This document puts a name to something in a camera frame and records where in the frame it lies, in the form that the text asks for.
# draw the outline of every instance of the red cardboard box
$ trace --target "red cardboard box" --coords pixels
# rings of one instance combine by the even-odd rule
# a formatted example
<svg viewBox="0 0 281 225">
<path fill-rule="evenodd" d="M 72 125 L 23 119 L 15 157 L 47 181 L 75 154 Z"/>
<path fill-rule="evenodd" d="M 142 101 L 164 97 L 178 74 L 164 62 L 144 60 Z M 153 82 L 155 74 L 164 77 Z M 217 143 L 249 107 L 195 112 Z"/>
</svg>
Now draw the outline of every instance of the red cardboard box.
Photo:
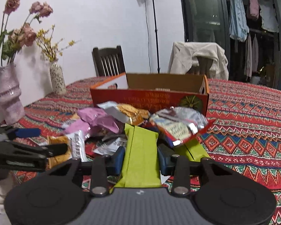
<svg viewBox="0 0 281 225">
<path fill-rule="evenodd" d="M 206 115 L 209 88 L 205 75 L 122 73 L 90 89 L 94 106 L 106 101 L 130 104 L 155 113 L 169 107 L 192 107 Z"/>
</svg>

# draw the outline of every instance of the patterned tablecloth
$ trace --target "patterned tablecloth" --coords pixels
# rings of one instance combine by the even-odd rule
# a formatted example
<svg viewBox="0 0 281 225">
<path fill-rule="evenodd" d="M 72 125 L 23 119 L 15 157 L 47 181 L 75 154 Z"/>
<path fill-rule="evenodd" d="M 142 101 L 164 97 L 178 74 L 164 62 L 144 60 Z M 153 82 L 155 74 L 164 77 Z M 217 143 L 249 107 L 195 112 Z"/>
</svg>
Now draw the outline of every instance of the patterned tablecloth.
<svg viewBox="0 0 281 225">
<path fill-rule="evenodd" d="M 105 78 L 77 81 L 67 87 L 67 94 L 50 94 L 25 108 L 26 116 L 15 125 L 19 128 L 40 128 L 42 135 L 32 139 L 17 139 L 36 145 L 47 135 L 57 136 L 62 123 L 77 109 L 92 106 L 89 86 Z M 207 134 L 199 137 L 211 158 L 246 177 L 266 186 L 275 195 L 277 209 L 270 224 L 281 224 L 281 92 L 263 86 L 233 81 L 210 80 L 207 117 L 215 119 Z M 95 145 L 86 145 L 93 158 Z M 32 172 L 14 172 L 19 182 L 35 177 Z M 171 179 L 165 184 L 171 188 Z M 83 188 L 88 189 L 85 177 Z M 200 188 L 197 178 L 191 179 L 193 190 Z"/>
</svg>

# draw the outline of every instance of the speckled white vase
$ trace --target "speckled white vase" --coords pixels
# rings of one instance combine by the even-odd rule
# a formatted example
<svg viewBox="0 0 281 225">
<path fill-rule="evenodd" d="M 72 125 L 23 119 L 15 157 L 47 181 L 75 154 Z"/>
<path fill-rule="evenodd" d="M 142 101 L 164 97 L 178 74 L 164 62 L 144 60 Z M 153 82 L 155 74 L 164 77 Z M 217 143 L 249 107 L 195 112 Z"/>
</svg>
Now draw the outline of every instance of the speckled white vase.
<svg viewBox="0 0 281 225">
<path fill-rule="evenodd" d="M 25 116 L 24 107 L 20 101 L 22 94 L 15 65 L 0 67 L 0 106 L 7 125 L 14 124 Z"/>
<path fill-rule="evenodd" d="M 63 70 L 60 65 L 54 62 L 50 66 L 50 78 L 52 83 L 53 92 L 58 95 L 67 93 Z"/>
</svg>

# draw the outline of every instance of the pink vase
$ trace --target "pink vase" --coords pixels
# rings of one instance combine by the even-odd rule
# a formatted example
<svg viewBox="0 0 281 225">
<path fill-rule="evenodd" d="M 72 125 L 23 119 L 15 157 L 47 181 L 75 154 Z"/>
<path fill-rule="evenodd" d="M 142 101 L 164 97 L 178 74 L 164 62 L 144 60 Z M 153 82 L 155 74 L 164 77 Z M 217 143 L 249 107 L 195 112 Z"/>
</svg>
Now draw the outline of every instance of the pink vase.
<svg viewBox="0 0 281 225">
<path fill-rule="evenodd" d="M 16 75 L 15 65 L 8 64 L 0 68 L 0 106 L 7 125 L 14 124 L 25 116 L 20 101 L 21 89 Z"/>
</svg>

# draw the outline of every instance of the gray gripper base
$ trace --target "gray gripper base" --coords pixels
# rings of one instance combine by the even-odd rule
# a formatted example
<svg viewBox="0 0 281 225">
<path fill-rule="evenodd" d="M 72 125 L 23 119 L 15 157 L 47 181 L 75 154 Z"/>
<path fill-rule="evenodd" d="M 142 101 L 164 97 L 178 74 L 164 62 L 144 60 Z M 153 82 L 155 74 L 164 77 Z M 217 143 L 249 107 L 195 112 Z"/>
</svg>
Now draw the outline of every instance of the gray gripper base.
<svg viewBox="0 0 281 225">
<path fill-rule="evenodd" d="M 110 196 L 94 198 L 68 225 L 212 225 L 186 198 L 166 188 L 115 188 Z"/>
</svg>

